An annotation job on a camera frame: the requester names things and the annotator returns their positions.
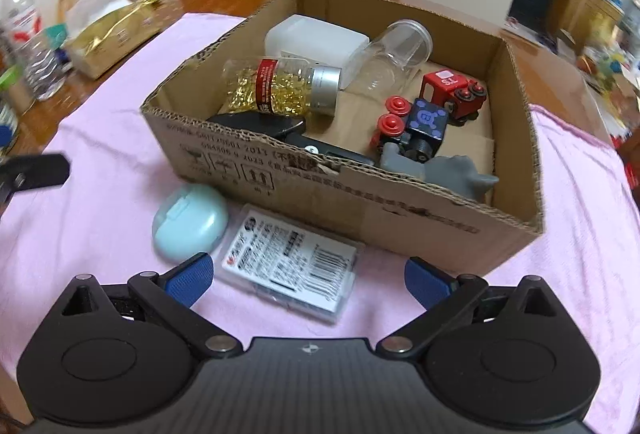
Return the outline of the light blue earbud case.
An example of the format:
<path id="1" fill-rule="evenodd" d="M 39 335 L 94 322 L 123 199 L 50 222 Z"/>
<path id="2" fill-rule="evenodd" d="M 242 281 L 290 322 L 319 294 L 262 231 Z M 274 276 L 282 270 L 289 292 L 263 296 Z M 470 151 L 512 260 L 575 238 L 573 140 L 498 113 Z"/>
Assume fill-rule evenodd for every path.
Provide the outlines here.
<path id="1" fill-rule="evenodd" d="M 153 218 L 154 250 L 174 264 L 212 253 L 228 224 L 228 204 L 222 194 L 210 186 L 187 183 L 163 201 Z"/>

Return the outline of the grey cat toy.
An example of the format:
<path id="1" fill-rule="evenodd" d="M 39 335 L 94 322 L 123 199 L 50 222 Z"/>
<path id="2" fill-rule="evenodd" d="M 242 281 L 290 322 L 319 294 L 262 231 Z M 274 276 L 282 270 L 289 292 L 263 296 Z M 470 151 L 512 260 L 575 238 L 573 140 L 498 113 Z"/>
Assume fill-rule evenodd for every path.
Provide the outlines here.
<path id="1" fill-rule="evenodd" d="M 477 202 L 483 202 L 485 194 L 499 182 L 497 176 L 477 172 L 473 161 L 466 155 L 433 157 L 425 163 L 419 163 L 402 155 L 393 142 L 383 146 L 380 167 L 387 172 L 408 175 L 424 183 L 443 187 Z"/>

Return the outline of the labelled plastic pack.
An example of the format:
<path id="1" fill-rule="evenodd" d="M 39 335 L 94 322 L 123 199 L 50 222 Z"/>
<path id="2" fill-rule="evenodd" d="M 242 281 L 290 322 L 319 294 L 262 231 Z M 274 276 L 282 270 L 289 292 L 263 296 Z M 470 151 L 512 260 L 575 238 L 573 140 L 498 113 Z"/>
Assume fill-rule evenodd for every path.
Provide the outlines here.
<path id="1" fill-rule="evenodd" d="M 244 205 L 220 243 L 216 278 L 325 323 L 340 319 L 364 245 Z"/>

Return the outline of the blue toy train car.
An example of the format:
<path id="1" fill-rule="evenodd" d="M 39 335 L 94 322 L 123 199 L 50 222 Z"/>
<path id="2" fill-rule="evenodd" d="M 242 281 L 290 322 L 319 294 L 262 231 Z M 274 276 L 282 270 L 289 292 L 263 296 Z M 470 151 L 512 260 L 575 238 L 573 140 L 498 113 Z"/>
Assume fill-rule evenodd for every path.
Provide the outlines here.
<path id="1" fill-rule="evenodd" d="M 376 122 L 370 148 L 382 153 L 385 143 L 392 142 L 410 160 L 431 160 L 444 141 L 448 112 L 423 98 L 410 102 L 400 96 L 387 98 L 385 108 L 387 112 Z"/>

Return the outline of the red toy train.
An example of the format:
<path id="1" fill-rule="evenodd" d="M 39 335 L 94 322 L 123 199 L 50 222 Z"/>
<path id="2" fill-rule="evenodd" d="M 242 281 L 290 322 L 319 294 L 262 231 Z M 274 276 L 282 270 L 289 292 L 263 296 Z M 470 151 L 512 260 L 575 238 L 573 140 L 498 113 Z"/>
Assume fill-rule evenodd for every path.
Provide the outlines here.
<path id="1" fill-rule="evenodd" d="M 488 99 L 487 88 L 476 79 L 446 68 L 423 75 L 421 97 L 427 86 L 432 88 L 431 102 L 444 108 L 449 114 L 449 123 L 457 126 L 475 121 Z"/>

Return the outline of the clear plastic jar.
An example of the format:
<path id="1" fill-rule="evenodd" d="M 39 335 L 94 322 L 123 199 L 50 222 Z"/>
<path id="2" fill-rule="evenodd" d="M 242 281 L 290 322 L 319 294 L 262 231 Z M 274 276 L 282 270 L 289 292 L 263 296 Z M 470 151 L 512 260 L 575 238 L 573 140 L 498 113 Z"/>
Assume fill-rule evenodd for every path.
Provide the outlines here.
<path id="1" fill-rule="evenodd" d="M 432 35 L 423 24 L 397 20 L 355 56 L 354 77 L 345 91 L 381 102 L 396 96 L 430 60 L 433 47 Z"/>

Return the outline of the bottle of yellow capsules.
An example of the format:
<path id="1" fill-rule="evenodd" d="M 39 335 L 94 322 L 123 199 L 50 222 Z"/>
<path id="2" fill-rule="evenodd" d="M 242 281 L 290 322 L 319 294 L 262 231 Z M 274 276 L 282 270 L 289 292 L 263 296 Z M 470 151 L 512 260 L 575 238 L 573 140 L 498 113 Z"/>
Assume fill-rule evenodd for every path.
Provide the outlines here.
<path id="1" fill-rule="evenodd" d="M 228 60 L 222 70 L 227 98 L 221 113 L 333 116 L 342 70 L 303 58 Z"/>

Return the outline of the white plastic container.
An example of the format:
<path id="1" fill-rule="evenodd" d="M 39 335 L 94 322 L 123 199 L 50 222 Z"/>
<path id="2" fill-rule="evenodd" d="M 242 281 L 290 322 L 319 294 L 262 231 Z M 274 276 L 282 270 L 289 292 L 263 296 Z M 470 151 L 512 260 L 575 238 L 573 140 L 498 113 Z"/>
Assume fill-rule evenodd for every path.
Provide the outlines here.
<path id="1" fill-rule="evenodd" d="M 352 79 L 354 60 L 369 44 L 367 35 L 300 14 L 271 27 L 264 40 L 265 56 L 303 58 L 340 68 L 342 82 Z"/>

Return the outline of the cardboard box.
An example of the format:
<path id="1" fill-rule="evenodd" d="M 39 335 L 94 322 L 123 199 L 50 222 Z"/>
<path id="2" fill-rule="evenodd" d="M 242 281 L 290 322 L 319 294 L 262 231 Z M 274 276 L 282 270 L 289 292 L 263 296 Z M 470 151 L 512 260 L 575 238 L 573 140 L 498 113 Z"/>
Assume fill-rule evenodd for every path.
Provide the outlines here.
<path id="1" fill-rule="evenodd" d="M 395 21 L 422 23 L 434 65 L 487 88 L 482 115 L 449 131 L 442 147 L 498 177 L 486 202 L 406 175 L 217 125 L 226 61 L 256 56 L 271 27 L 292 14 L 376 36 Z M 173 71 L 142 113 L 174 172 L 239 200 L 376 245 L 449 272 L 485 275 L 544 232 L 539 151 L 514 54 L 501 37 L 394 0 L 270 0 Z"/>

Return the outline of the gold tissue pack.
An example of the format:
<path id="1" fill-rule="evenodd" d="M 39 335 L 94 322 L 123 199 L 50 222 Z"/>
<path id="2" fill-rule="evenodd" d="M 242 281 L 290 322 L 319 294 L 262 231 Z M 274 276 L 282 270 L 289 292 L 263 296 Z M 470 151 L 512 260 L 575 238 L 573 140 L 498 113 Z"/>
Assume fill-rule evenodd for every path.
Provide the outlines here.
<path id="1" fill-rule="evenodd" d="M 160 32 L 155 11 L 160 0 L 138 0 L 92 22 L 62 48 L 73 68 L 98 79 Z"/>

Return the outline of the water bottle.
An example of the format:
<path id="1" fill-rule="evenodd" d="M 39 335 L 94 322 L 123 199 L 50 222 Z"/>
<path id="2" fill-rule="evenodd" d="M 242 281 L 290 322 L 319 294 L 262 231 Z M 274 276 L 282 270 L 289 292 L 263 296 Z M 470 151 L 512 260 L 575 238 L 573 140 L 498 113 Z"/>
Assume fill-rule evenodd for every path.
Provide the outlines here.
<path id="1" fill-rule="evenodd" d="M 1 23 L 34 97 L 44 101 L 54 96 L 64 85 L 65 73 L 35 0 L 1 0 Z"/>

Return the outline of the wooden cabinet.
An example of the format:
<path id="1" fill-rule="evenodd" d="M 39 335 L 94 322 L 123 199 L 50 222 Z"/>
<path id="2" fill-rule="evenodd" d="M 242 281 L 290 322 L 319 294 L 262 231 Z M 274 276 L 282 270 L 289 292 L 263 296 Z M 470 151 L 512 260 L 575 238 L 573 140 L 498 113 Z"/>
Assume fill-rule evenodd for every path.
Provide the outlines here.
<path id="1" fill-rule="evenodd" d="M 609 0 L 552 0 L 546 30 L 553 36 L 565 32 L 572 38 L 574 51 L 581 54 L 585 45 L 598 39 L 597 33 L 609 40 L 623 14 Z"/>

